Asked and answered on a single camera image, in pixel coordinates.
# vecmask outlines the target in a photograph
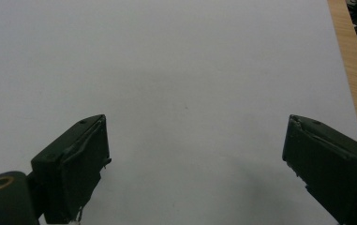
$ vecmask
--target white surface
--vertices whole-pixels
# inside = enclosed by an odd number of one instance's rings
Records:
[[[98,113],[82,224],[335,224],[281,159],[291,113],[357,140],[325,0],[0,1],[0,173]]]

